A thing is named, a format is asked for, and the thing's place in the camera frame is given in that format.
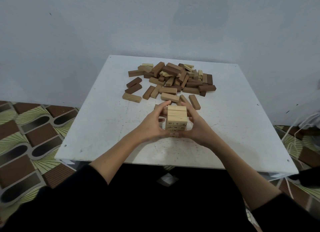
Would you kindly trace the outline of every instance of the tabletop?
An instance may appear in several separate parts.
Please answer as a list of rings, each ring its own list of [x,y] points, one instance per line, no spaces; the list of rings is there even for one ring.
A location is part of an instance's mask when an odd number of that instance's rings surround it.
[[[160,95],[156,99],[142,99],[140,103],[123,100],[126,84],[135,78],[129,78],[128,71],[137,70],[142,63],[156,65],[160,61],[191,64],[195,69],[213,75],[217,90],[207,92],[205,97],[196,95],[201,105],[198,113],[250,166],[262,172],[297,173],[237,64],[136,56],[111,55],[107,58],[55,158],[92,161],[137,127],[162,100]],[[142,89],[134,93],[138,96],[154,85],[149,79],[140,77]],[[184,138],[144,143],[131,153],[126,163],[224,168],[209,149]]]

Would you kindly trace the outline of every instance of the person's left hand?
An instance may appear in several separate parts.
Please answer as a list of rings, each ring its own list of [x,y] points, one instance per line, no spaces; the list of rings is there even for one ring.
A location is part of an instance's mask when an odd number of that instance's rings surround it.
[[[170,100],[159,104],[151,113],[149,113],[146,118],[133,130],[136,136],[141,139],[141,142],[149,141],[153,138],[169,137],[170,132],[162,129],[159,126],[159,122],[164,121],[164,119],[159,119],[162,109],[171,103]]]

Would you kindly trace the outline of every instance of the white wall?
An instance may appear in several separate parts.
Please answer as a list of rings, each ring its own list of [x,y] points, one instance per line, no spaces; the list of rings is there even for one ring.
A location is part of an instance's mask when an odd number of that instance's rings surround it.
[[[0,99],[80,106],[109,54],[227,62],[289,124],[320,108],[319,2],[0,0]]]

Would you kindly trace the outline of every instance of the hand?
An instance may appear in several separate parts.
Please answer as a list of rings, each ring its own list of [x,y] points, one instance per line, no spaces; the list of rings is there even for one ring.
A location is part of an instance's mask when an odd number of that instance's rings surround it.
[[[191,115],[189,120],[193,123],[193,127],[190,131],[176,132],[175,137],[190,138],[213,151],[216,149],[216,145],[225,144],[190,104],[184,102],[181,104],[186,106],[187,112]]]
[[[170,132],[162,129],[159,126],[159,122],[164,121],[163,118],[159,119],[160,113],[163,108],[169,105],[171,101],[165,101],[158,105],[151,113],[149,113],[146,118],[137,126],[132,132],[138,136],[141,142],[149,141],[157,137],[169,137]]]

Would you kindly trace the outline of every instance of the stack of wooden blocks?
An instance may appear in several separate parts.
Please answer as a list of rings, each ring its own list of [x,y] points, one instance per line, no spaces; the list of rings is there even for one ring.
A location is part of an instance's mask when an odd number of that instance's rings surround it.
[[[168,131],[184,131],[188,123],[187,108],[185,106],[168,105],[165,129]]]
[[[191,93],[189,100],[192,106],[199,110],[201,108],[195,94],[206,96],[206,92],[215,91],[216,87],[213,85],[211,74],[203,73],[202,70],[194,69],[193,65],[189,64],[172,64],[165,65],[164,62],[159,62],[156,66],[149,63],[143,63],[138,66],[138,70],[129,71],[129,77],[143,76],[148,78],[149,82],[156,84],[156,87],[150,86],[142,96],[148,100],[150,97],[156,99],[158,94],[161,93],[162,100],[171,100],[181,106],[181,102],[189,103],[185,96],[182,94],[177,96],[177,92]],[[127,84],[124,95],[125,100],[140,103],[142,98],[133,95],[132,93],[142,88],[140,82],[141,78],[137,77]]]

